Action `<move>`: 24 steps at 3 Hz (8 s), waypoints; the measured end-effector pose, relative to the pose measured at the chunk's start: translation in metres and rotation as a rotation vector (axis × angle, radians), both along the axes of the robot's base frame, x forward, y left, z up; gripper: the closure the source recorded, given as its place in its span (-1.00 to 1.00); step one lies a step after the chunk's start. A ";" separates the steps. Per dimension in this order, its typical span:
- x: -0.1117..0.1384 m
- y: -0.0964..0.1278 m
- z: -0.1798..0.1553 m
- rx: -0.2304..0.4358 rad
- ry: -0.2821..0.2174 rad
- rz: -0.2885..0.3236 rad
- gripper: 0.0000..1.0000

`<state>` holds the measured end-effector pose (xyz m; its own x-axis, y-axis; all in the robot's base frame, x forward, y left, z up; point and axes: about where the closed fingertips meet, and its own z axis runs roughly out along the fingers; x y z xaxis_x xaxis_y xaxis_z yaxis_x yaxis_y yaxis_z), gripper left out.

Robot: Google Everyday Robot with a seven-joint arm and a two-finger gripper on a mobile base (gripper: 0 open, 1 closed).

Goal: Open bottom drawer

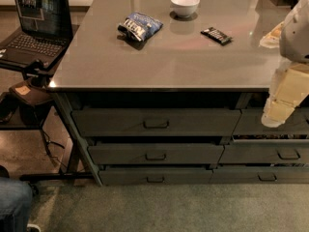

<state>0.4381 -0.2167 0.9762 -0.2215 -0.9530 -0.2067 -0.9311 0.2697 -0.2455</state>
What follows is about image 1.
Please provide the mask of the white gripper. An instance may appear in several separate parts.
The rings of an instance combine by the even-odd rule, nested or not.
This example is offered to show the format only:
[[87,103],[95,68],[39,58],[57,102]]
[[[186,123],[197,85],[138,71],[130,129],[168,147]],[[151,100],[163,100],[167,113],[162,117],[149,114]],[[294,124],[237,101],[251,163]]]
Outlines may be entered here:
[[283,125],[309,95],[309,65],[292,62],[272,76],[261,122],[269,128]]

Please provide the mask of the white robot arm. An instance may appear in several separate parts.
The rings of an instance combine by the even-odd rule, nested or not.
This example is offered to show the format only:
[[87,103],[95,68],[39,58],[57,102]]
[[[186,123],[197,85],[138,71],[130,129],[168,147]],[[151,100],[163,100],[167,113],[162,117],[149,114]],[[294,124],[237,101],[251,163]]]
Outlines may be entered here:
[[260,40],[262,46],[274,44],[290,64],[281,64],[271,78],[261,117],[269,128],[283,125],[309,95],[309,0],[299,0],[285,20]]

